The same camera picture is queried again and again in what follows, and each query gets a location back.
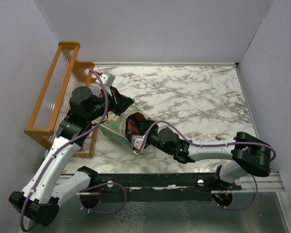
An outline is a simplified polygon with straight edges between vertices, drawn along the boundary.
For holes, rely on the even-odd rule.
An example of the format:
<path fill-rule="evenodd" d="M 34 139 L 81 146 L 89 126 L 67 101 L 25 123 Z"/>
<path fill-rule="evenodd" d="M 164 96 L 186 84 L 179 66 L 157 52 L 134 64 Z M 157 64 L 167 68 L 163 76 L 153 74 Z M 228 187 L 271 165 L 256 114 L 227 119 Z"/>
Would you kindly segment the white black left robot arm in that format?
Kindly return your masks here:
<path fill-rule="evenodd" d="M 14 191 L 9 202 L 21 214 L 43 227 L 57 216 L 60 206 L 82 189 L 90 192 L 96 189 L 97 179 L 78 171 L 65 184 L 56 187 L 63 169 L 80 149 L 88 134 L 98 125 L 92 125 L 97 118 L 102 123 L 108 112 L 120 115 L 132 104 L 133 99 L 121 95 L 115 87 L 97 97 L 89 87 L 81 86 L 72 92 L 70 109 L 60 123 L 53 144 L 43 163 L 21 191 Z"/>

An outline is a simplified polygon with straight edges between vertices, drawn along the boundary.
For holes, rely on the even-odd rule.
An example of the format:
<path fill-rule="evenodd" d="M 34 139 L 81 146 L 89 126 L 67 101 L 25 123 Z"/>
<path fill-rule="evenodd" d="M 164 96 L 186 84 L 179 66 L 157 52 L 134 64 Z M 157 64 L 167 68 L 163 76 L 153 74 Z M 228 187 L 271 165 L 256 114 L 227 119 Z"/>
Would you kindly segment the red snack packet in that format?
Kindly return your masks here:
<path fill-rule="evenodd" d="M 134 113 L 128 117 L 127 129 L 130 132 L 138 133 L 141 127 L 142 121 L 145 119 L 144 115 L 140 113 Z"/>

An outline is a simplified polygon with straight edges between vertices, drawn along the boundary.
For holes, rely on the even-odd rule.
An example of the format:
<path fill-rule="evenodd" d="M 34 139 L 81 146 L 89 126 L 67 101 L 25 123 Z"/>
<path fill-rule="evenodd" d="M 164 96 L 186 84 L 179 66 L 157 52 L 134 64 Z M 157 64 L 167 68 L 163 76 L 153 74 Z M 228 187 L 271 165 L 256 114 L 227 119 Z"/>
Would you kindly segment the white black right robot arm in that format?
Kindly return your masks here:
<path fill-rule="evenodd" d="M 213 184 L 219 190 L 224 190 L 246 175 L 269 176 L 270 164 L 276 158 L 274 148 L 246 132 L 237 132 L 232 139 L 192 141 L 170 123 L 160 130 L 159 123 L 160 121 L 143 121 L 142 134 L 134 135 L 131 139 L 134 152 L 139 154 L 147 146 L 154 146 L 182 164 L 202 160 L 228 160 L 228 164 L 217 168 L 213 177 Z"/>

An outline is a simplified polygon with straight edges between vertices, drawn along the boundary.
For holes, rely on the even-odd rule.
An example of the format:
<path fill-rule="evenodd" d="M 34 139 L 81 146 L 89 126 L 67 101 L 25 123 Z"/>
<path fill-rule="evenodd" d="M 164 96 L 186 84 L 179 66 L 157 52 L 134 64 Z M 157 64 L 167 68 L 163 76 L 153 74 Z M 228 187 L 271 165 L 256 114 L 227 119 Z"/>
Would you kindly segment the green illustrated paper bag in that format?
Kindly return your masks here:
<path fill-rule="evenodd" d="M 128 131 L 128 117 L 134 113 L 140 113 L 144 115 L 144 120 L 150 120 L 150 118 L 140 108 L 138 108 L 135 103 L 133 103 L 124 113 L 119 116 L 109 112 L 107 120 L 101 123 L 98 128 L 108 139 L 131 147 L 131 142 L 127 140 L 126 134 Z"/>

